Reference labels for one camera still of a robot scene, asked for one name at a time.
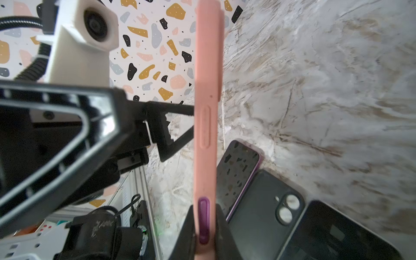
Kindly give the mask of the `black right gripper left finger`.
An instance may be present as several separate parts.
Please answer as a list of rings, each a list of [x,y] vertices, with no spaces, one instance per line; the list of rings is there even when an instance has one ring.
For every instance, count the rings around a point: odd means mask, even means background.
[[[194,260],[196,244],[193,206],[190,206],[169,260]]]

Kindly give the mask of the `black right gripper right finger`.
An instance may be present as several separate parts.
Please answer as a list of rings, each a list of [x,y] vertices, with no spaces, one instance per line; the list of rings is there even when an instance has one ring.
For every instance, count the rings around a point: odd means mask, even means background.
[[[226,221],[226,217],[219,204],[216,204],[214,249],[216,260],[242,260],[241,254]]]

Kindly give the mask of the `large black phone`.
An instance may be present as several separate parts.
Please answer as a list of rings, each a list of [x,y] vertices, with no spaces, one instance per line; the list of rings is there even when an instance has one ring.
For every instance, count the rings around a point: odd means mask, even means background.
[[[251,145],[233,140],[217,166],[216,203],[229,221],[263,160]]]

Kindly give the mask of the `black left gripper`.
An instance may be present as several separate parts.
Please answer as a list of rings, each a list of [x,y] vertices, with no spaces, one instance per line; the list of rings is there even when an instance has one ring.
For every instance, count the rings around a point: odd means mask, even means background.
[[[1,81],[1,236],[87,197],[143,112],[118,88]]]

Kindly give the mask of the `black phone case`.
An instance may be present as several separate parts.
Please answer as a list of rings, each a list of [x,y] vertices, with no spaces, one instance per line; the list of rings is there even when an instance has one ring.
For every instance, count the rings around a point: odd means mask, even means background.
[[[259,170],[230,218],[244,260],[276,260],[305,207],[302,195],[266,170]]]

